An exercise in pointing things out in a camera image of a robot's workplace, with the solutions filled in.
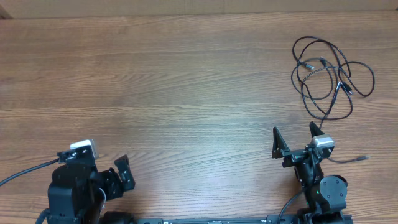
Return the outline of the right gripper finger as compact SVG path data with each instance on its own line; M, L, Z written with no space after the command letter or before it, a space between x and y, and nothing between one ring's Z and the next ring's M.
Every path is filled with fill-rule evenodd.
M309 128L312 137L325 135L325 133L313 121L309 123Z
M272 158L283 158L290 151L277 126L273 127Z

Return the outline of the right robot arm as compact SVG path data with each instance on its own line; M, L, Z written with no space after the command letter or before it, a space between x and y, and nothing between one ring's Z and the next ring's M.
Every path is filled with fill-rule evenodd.
M290 150L277 127L273 128L272 158L283 159L284 168L293 167L301 191L281 209L276 223L349 224L351 215L344 215L348 183L340 175L325 176L321 161L331 156L335 142L313 122L309 124L311 141L303 149ZM285 215L286 208L300 195L307 201L295 215Z

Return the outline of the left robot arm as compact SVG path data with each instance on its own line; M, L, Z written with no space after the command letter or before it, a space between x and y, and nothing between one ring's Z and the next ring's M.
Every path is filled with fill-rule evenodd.
M36 224L47 223L134 223L134 215L126 212L101 214L105 203L121 198L135 188L128 156L114 161L113 168L98 172L95 165L67 163L55 169L47 191L49 208L43 210Z

